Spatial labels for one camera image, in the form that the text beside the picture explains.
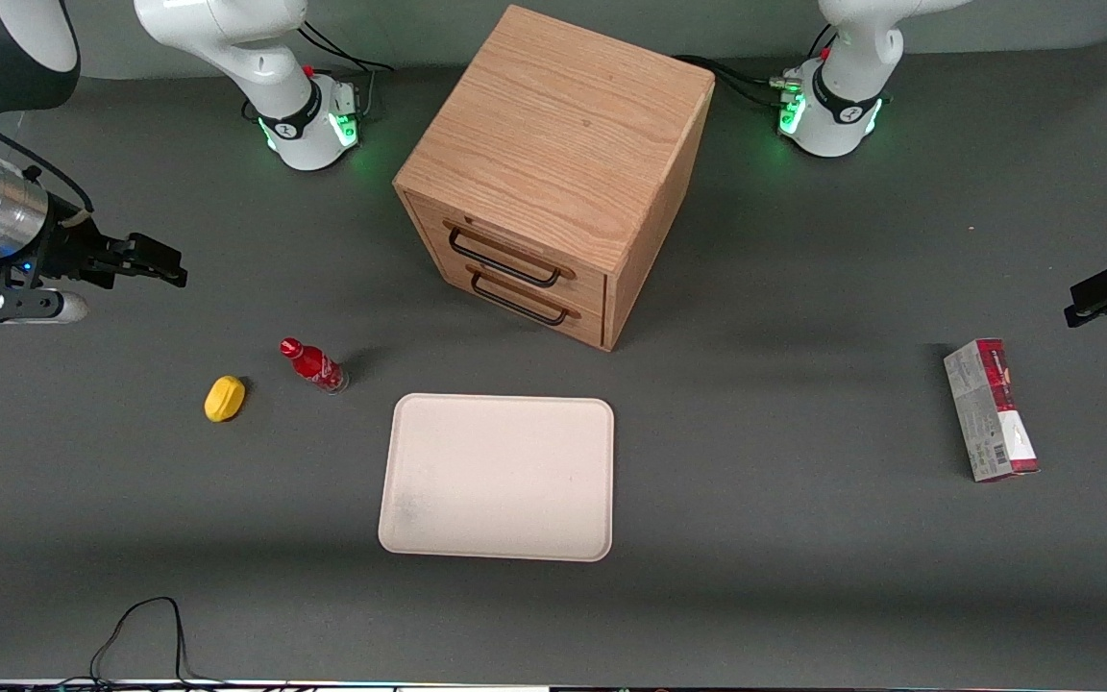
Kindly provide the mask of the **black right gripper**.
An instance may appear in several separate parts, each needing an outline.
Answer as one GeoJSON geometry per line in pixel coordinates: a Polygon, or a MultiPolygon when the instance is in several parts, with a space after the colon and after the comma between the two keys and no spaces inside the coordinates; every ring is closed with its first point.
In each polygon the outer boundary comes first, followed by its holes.
{"type": "Polygon", "coordinates": [[[154,279],[184,288],[188,272],[182,267],[179,250],[153,237],[130,234],[130,262],[114,246],[117,239],[99,233],[92,219],[66,227],[53,220],[43,225],[27,246],[27,288],[40,288],[46,279],[87,282],[104,289],[114,288],[118,276],[154,279]]]}

